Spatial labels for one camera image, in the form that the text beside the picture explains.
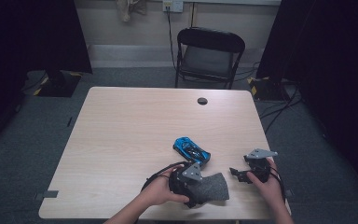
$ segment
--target forearm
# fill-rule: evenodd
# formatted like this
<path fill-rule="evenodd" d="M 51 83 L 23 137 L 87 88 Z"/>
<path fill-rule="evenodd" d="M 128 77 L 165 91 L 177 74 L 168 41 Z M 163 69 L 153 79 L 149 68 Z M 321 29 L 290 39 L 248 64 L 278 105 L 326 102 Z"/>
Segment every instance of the forearm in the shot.
<path fill-rule="evenodd" d="M 138 195 L 118 213 L 109 218 L 105 224 L 133 224 L 149 206 L 142 195 Z"/>
<path fill-rule="evenodd" d="M 270 207 L 276 224 L 294 224 L 289 211 L 284 203 L 274 204 Z"/>

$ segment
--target baseboard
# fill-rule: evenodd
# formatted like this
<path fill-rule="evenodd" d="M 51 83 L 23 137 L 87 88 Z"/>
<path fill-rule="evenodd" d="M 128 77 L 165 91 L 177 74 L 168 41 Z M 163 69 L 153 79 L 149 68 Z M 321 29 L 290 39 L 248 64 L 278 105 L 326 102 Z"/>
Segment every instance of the baseboard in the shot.
<path fill-rule="evenodd" d="M 169 67 L 172 66 L 169 46 L 89 45 L 91 66 L 98 67 Z M 177 47 L 173 47 L 176 61 Z M 240 67 L 260 62 L 264 49 L 246 49 Z"/>

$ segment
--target finger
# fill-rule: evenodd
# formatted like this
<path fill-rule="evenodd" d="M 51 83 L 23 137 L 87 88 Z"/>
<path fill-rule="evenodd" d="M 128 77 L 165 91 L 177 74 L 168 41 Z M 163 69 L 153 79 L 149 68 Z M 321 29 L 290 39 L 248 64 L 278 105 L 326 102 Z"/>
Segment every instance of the finger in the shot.
<path fill-rule="evenodd" d="M 267 159 L 267 161 L 272 168 L 277 170 L 277 164 L 275 164 L 275 162 L 272 159 Z"/>
<path fill-rule="evenodd" d="M 187 196 L 174 193 L 170 195 L 169 200 L 177 203 L 188 203 L 190 201 Z"/>
<path fill-rule="evenodd" d="M 167 178 L 167 179 L 170 179 L 170 177 L 167 176 L 167 175 L 159 175 L 159 177 L 165 177 L 165 178 Z"/>
<path fill-rule="evenodd" d="M 179 165 L 173 166 L 170 169 L 164 171 L 162 174 L 163 175 L 170 175 L 172 173 L 172 171 L 174 171 L 175 169 L 180 168 L 180 167 L 183 167 L 183 165 L 179 164 Z"/>
<path fill-rule="evenodd" d="M 252 172 L 246 172 L 246 175 L 258 189 L 262 188 L 263 183 L 261 183 L 261 181 L 257 178 L 257 176 L 255 176 Z"/>

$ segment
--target wrist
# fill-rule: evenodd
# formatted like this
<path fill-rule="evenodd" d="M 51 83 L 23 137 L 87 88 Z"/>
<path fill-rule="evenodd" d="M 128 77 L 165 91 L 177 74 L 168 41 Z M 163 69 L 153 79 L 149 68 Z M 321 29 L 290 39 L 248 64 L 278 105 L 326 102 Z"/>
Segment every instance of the wrist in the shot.
<path fill-rule="evenodd" d="M 142 206 L 145 210 L 146 210 L 148 207 L 150 207 L 150 206 L 153 205 L 153 203 L 151 202 L 151 200 L 149 199 L 149 197 L 147 197 L 147 194 L 142 193 L 142 192 L 135 197 L 134 201 L 136 201 L 136 202 L 137 202 L 140 206 Z"/>
<path fill-rule="evenodd" d="M 269 204 L 269 209 L 274 214 L 274 216 L 276 214 L 289 213 L 289 211 L 287 211 L 286 204 L 283 201 L 278 201 Z"/>

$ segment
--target gray object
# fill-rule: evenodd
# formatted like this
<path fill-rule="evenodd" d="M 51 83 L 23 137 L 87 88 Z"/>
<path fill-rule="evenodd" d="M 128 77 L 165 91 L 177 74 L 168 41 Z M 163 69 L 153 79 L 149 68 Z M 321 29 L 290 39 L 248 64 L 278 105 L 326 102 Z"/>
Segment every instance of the gray object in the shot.
<path fill-rule="evenodd" d="M 265 149 L 256 148 L 251 153 L 246 155 L 248 159 L 262 159 L 266 157 L 278 156 L 278 152 L 268 151 Z"/>
<path fill-rule="evenodd" d="M 58 191 L 57 190 L 46 190 L 43 193 L 36 193 L 34 199 L 36 201 L 42 201 L 45 198 L 57 198 Z"/>
<path fill-rule="evenodd" d="M 196 162 L 183 171 L 182 175 L 193 180 L 202 180 L 200 165 Z"/>
<path fill-rule="evenodd" d="M 227 182 L 222 173 L 203 177 L 201 181 L 187 188 L 196 196 L 198 202 L 225 201 L 229 199 Z"/>

